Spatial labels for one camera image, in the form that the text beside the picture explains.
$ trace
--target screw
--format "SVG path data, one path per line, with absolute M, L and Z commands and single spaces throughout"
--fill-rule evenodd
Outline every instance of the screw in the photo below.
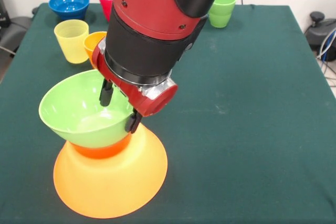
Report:
M 125 0 L 121 1 L 123 7 L 127 7 L 127 2 Z

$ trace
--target orange cone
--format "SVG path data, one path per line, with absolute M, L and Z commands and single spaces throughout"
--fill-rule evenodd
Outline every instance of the orange cone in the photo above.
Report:
M 134 134 L 106 148 L 66 142 L 54 167 L 58 196 L 73 211 L 114 218 L 144 206 L 161 188 L 167 155 L 160 140 L 142 124 Z

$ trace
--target table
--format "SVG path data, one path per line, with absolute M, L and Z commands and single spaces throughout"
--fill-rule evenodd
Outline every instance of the table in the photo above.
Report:
M 90 31 L 106 30 L 90 5 Z M 71 65 L 42 4 L 0 85 L 0 223 L 334 223 L 336 102 L 287 6 L 236 6 L 225 29 L 205 25 L 174 68 L 173 101 L 143 120 L 163 142 L 159 193 L 117 219 L 78 215 L 58 198 L 64 141 L 38 105 Z

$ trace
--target black device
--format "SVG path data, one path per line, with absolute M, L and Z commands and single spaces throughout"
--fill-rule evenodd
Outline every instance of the black device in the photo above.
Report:
M 336 27 L 336 18 L 325 19 L 322 12 L 312 12 L 310 14 L 312 24 L 308 27 L 304 35 L 308 41 L 311 50 L 319 52 L 321 44 L 325 37 Z M 331 47 L 327 51 L 325 61 L 333 61 L 336 59 L 336 40 L 333 41 Z

